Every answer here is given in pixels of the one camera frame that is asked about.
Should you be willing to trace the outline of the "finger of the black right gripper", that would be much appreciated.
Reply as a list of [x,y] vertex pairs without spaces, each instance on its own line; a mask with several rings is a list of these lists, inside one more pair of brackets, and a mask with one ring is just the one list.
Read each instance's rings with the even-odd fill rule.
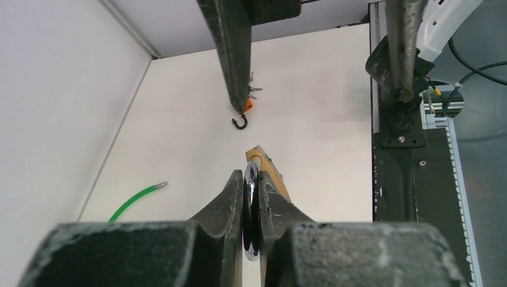
[[230,103],[238,113],[246,109],[251,73],[252,27],[294,18],[298,0],[198,0],[212,34]]
[[403,103],[414,98],[413,76],[417,32],[427,1],[389,0],[386,2],[387,39],[394,96]]

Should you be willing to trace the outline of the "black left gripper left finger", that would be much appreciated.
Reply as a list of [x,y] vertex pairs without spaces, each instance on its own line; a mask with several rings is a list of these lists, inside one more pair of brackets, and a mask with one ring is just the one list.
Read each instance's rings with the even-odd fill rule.
[[54,227],[20,286],[241,286],[243,174],[186,221]]

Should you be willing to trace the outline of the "large brass padlock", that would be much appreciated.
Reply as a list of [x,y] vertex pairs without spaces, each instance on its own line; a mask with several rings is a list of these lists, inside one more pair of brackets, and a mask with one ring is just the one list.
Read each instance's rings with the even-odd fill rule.
[[290,196],[283,181],[283,175],[261,146],[258,145],[246,151],[246,161],[243,180],[242,237],[246,258],[255,262],[259,258],[260,247],[260,172],[269,173],[275,187],[284,198],[289,200]]

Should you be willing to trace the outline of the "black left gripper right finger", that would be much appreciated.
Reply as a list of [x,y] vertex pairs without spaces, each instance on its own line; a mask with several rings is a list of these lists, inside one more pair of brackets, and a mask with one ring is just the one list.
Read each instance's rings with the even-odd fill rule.
[[466,286],[429,224],[315,222],[259,174],[262,286]]

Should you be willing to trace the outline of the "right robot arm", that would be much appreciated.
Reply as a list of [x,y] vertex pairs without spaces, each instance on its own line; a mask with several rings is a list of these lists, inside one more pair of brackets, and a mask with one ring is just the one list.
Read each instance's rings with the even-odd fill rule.
[[[219,56],[228,96],[234,110],[248,109],[252,27],[297,17],[302,1],[198,1]],[[432,63],[457,28],[480,1],[386,1],[387,70],[381,56],[370,55],[368,73],[394,100],[408,102],[416,61]]]

